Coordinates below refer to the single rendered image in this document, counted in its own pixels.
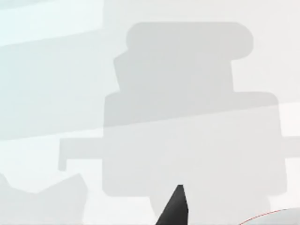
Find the grey round thing with red rim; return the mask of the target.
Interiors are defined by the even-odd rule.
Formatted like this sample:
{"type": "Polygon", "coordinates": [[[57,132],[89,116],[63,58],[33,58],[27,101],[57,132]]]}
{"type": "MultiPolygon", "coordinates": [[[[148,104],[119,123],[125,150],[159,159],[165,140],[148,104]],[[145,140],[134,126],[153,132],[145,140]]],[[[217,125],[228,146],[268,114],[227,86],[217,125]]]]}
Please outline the grey round thing with red rim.
{"type": "Polygon", "coordinates": [[[263,213],[239,225],[300,225],[300,207],[263,213]]]}

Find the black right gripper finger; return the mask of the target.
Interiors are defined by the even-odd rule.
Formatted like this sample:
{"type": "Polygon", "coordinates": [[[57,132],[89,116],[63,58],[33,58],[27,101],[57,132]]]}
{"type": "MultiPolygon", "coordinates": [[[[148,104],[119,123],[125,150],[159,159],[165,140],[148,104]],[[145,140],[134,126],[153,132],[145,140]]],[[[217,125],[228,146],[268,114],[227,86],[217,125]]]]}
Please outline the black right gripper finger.
{"type": "Polygon", "coordinates": [[[155,225],[188,225],[188,203],[182,184],[177,185],[155,225]]]}

